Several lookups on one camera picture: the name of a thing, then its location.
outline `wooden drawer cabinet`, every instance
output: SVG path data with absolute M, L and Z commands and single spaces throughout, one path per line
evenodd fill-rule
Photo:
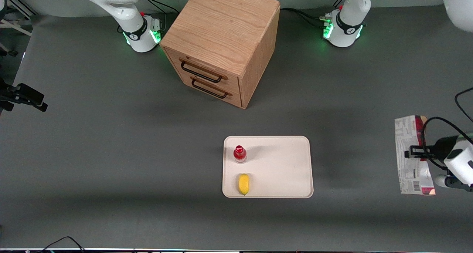
M 189 0 L 161 41 L 184 84 L 246 108 L 274 52 L 276 0 Z

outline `red bottle cap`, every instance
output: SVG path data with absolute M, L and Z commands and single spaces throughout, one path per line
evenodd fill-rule
M 237 160 L 242 160 L 246 157 L 246 150 L 242 146 L 238 145 L 233 151 L 233 156 Z

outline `cabinet top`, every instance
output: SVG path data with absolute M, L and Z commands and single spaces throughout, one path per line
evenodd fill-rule
M 277 0 L 189 0 L 161 45 L 238 76 L 279 9 Z

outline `barcode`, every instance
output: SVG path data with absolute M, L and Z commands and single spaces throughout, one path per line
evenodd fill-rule
M 414 191 L 420 191 L 421 186 L 419 185 L 419 181 L 413 181 L 412 185 L 414 186 Z

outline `drawer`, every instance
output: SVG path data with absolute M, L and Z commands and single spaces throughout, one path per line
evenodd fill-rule
M 182 78 L 184 84 L 194 88 L 198 91 L 202 91 L 208 95 L 211 95 L 215 98 L 219 98 L 223 101 L 226 101 L 232 105 L 241 108 L 241 99 L 240 94 L 234 93 L 228 90 L 222 90 L 215 87 L 213 84 L 210 84 L 200 78 L 195 76 L 186 76 Z
M 199 64 L 199 61 L 171 49 L 166 48 L 165 51 L 183 81 L 184 78 L 192 76 L 221 90 L 240 93 L 238 77 L 213 71 L 213 69 Z

